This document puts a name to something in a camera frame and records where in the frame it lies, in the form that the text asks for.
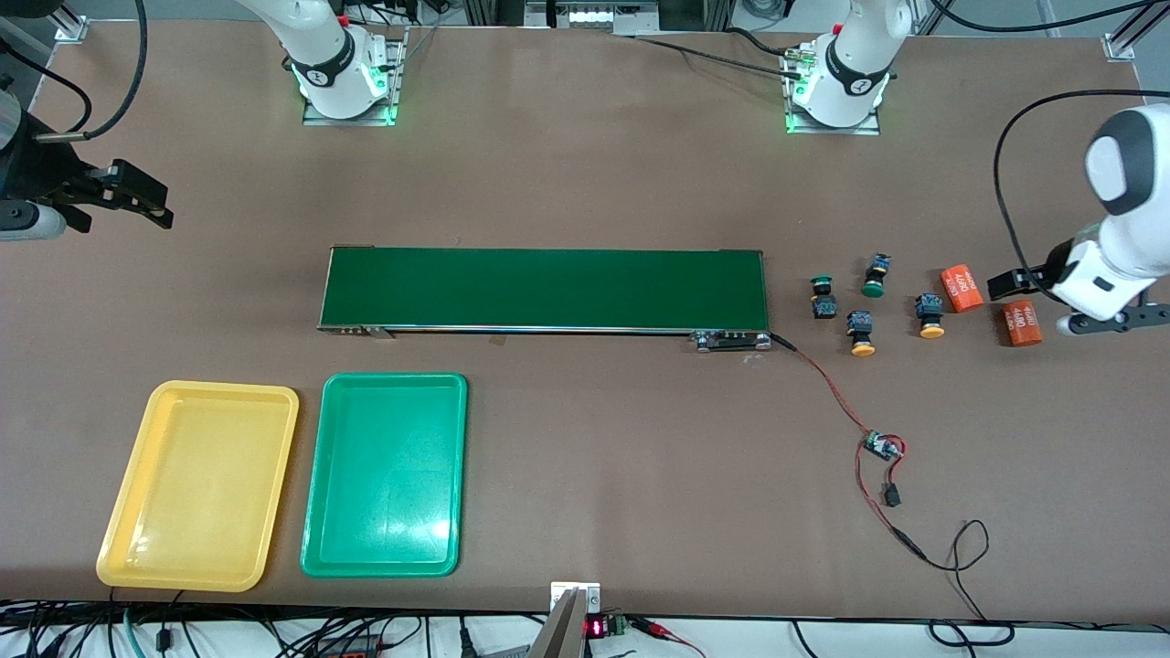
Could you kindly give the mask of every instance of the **plastic tray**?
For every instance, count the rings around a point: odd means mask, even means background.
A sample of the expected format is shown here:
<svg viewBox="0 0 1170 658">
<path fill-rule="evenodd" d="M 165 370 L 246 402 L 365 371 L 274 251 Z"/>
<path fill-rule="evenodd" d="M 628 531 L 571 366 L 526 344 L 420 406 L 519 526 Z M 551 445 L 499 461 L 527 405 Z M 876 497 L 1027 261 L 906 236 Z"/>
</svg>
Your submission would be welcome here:
<svg viewBox="0 0 1170 658">
<path fill-rule="evenodd" d="M 156 389 L 97 557 L 102 582 L 204 591 L 256 584 L 298 406 L 283 386 Z"/>
<path fill-rule="evenodd" d="M 301 569 L 446 576 L 459 561 L 467 381 L 340 373 L 325 384 Z"/>
</svg>

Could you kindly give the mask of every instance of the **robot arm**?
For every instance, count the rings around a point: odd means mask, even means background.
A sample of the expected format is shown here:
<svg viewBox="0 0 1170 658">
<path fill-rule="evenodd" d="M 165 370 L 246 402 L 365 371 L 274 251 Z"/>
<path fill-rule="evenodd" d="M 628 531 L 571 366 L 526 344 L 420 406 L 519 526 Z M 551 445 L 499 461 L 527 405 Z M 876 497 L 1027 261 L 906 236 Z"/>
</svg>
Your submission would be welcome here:
<svg viewBox="0 0 1170 658">
<path fill-rule="evenodd" d="M 808 49 L 814 62 L 792 102 L 833 128 L 858 125 L 881 102 L 889 68 L 910 34 L 907 0 L 849 0 L 840 30 L 823 34 Z"/>
<path fill-rule="evenodd" d="M 342 27 L 328 0 L 236 1 L 276 33 L 301 92 L 322 115 L 352 118 L 390 92 L 386 39 L 356 25 Z"/>
<path fill-rule="evenodd" d="M 1058 328 L 1082 334 L 1170 323 L 1161 315 L 1165 308 L 1144 301 L 1145 289 L 1170 275 L 1170 105 L 1133 108 L 1109 118 L 1093 136 L 1085 170 L 1106 218 L 1058 245 L 1044 266 L 1032 268 L 1041 288 L 1080 311 Z M 1004 273 L 987 286 L 993 300 L 1037 292 L 1023 269 Z M 1126 308 L 1135 297 L 1151 310 L 1137 314 L 1148 322 L 1130 322 Z"/>
<path fill-rule="evenodd" d="M 390 92 L 385 37 L 343 27 L 328 0 L 239 1 L 276 33 L 301 92 L 322 115 L 356 117 Z M 0 15 L 49 13 L 60 2 L 16 5 L 0 0 Z M 87 233 L 90 217 L 78 207 L 83 205 L 135 212 L 171 227 L 165 185 L 125 160 L 97 169 L 82 162 L 67 140 L 44 139 L 54 136 L 0 90 L 0 241 L 56 238 L 66 227 Z"/>
</svg>

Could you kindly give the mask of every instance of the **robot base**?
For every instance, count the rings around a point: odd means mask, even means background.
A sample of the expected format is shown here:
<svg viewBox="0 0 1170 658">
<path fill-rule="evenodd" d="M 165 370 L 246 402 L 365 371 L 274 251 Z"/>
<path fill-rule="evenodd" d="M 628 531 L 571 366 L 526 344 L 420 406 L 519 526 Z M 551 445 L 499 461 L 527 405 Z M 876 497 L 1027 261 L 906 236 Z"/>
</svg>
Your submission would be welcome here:
<svg viewBox="0 0 1170 658">
<path fill-rule="evenodd" d="M 780 69 L 791 70 L 799 73 L 801 76 L 807 76 L 812 73 L 815 66 L 815 52 L 812 42 L 805 42 L 800 44 L 799 50 L 801 59 L 790 60 L 789 57 L 779 57 Z M 875 107 L 869 111 L 869 116 L 858 125 L 851 125 L 848 128 L 834 128 L 832 125 L 825 125 L 819 121 L 814 119 L 807 110 L 798 105 L 792 101 L 793 96 L 804 92 L 800 89 L 805 84 L 804 80 L 790 80 L 787 77 L 783 81 L 784 84 L 784 125 L 785 130 L 790 135 L 865 135 L 876 137 L 881 135 L 881 126 L 878 122 L 878 108 Z M 881 104 L 881 98 L 879 96 L 878 104 Z"/>
<path fill-rule="evenodd" d="M 305 98 L 302 91 L 301 97 L 304 100 L 304 110 L 301 115 L 301 123 L 304 125 L 394 125 L 398 122 L 398 100 L 402 92 L 402 63 L 406 59 L 406 40 L 408 36 L 410 30 L 407 30 L 401 41 L 384 40 L 381 35 L 374 36 L 374 39 L 381 40 L 385 43 L 385 48 L 374 49 L 374 66 L 385 66 L 390 70 L 381 73 L 378 69 L 370 69 L 369 82 L 379 89 L 388 89 L 390 92 L 385 97 L 379 98 L 374 104 L 370 105 L 369 110 L 356 117 L 338 119 L 326 117 L 317 111 L 316 108 L 309 104 L 308 98 Z"/>
</svg>

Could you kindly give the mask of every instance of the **yellow tray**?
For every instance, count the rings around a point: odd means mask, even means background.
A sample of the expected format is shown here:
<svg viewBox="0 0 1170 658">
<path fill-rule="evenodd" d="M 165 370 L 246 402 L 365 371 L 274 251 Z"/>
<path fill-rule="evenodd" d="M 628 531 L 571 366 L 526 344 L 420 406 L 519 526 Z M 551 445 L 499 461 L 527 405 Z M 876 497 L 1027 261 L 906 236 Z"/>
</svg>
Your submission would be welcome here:
<svg viewBox="0 0 1170 658">
<path fill-rule="evenodd" d="M 260 581 L 300 403 L 291 389 L 167 382 L 151 393 L 97 577 L 243 591 Z"/>
</svg>

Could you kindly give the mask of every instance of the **red wire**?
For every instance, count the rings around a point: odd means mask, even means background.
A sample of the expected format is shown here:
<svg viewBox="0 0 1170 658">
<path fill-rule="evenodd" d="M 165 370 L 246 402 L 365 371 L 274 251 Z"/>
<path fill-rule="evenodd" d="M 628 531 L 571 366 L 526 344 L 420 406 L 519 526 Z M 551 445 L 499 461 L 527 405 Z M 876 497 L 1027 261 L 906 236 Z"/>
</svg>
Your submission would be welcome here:
<svg viewBox="0 0 1170 658">
<path fill-rule="evenodd" d="M 841 393 L 841 390 L 837 388 L 837 383 L 833 382 L 833 378 L 828 376 L 828 372 L 826 372 L 825 369 L 821 368 L 820 364 L 817 363 L 811 356 L 804 354 L 800 350 L 793 350 L 793 351 L 797 354 L 797 356 L 803 358 L 805 363 L 817 369 L 817 372 L 820 372 L 820 376 L 825 378 L 825 383 L 828 384 L 828 390 L 832 391 L 833 397 L 837 398 L 837 404 L 838 406 L 841 407 L 841 411 L 844 411 L 845 414 L 849 417 L 849 420 L 853 420 L 853 424 L 856 425 L 859 430 L 861 430 L 866 434 L 869 434 L 869 432 L 872 432 L 873 430 L 870 430 L 869 426 L 861 420 L 861 417 L 858 416 L 858 412 L 853 410 L 853 405 L 849 404 L 849 400 L 845 399 L 845 395 Z M 886 438 L 897 444 L 899 450 L 902 451 L 902 457 L 895 458 L 894 462 L 890 464 L 889 468 L 886 469 L 886 481 L 893 484 L 894 469 L 897 468 L 897 465 L 901 464 L 903 459 L 906 459 L 907 445 L 906 445 L 906 439 L 899 437 L 897 434 L 886 434 Z M 873 510 L 873 513 L 878 516 L 878 519 L 882 522 L 882 525 L 886 526 L 888 530 L 893 532 L 894 525 L 889 522 L 889 519 L 886 516 L 886 512 L 882 510 L 881 505 L 879 505 L 878 501 L 874 499 L 873 494 L 869 493 L 869 487 L 866 486 L 865 479 L 861 478 L 861 454 L 866 450 L 865 446 L 866 446 L 866 439 L 862 438 L 860 441 L 858 441 L 858 451 L 853 458 L 854 475 L 856 477 L 858 480 L 858 488 L 860 488 L 861 494 L 866 496 L 866 505 L 869 506 L 869 509 Z"/>
<path fill-rule="evenodd" d="M 894 462 L 890 464 L 889 468 L 886 469 L 886 481 L 893 484 L 894 469 L 896 469 L 897 465 L 901 464 L 903 459 L 906 459 L 906 453 L 908 452 L 909 448 L 907 448 L 906 446 L 906 440 L 902 437 L 899 437 L 897 434 L 886 434 L 886 438 L 897 444 L 899 450 L 902 451 L 902 455 L 895 458 Z"/>
<path fill-rule="evenodd" d="M 853 424 L 856 425 L 858 429 L 868 434 L 870 432 L 869 427 L 861 421 L 861 418 L 858 416 L 858 412 L 853 411 L 853 406 L 849 404 L 849 400 L 845 399 L 845 396 L 841 395 L 841 390 L 837 388 L 837 383 L 833 382 L 833 378 L 828 376 L 828 372 L 825 372 L 825 369 L 821 368 L 819 363 L 813 361 L 811 356 L 806 355 L 800 350 L 796 350 L 796 352 L 797 356 L 799 356 L 805 361 L 805 363 L 815 368 L 817 372 L 820 372 L 820 376 L 825 378 L 825 383 L 828 384 L 828 390 L 833 391 L 833 397 L 837 398 L 837 404 L 838 406 L 841 407 L 841 411 L 844 411 L 845 414 L 849 417 L 849 420 L 853 420 Z"/>
<path fill-rule="evenodd" d="M 672 631 L 670 629 L 663 626 L 662 624 L 653 623 L 653 624 L 651 624 L 651 629 L 649 630 L 651 630 L 651 635 L 653 635 L 653 637 L 656 637 L 659 639 L 665 639 L 667 642 L 673 642 L 673 643 L 676 643 L 676 644 L 681 644 L 683 646 L 689 646 L 690 649 L 695 650 L 700 656 L 702 656 L 703 658 L 707 658 L 707 654 L 703 653 L 702 649 L 700 649 L 700 647 L 695 646 L 694 644 L 690 644 L 689 642 L 687 642 L 687 640 L 682 639 L 681 637 L 676 636 L 674 633 L 674 631 Z"/>
</svg>

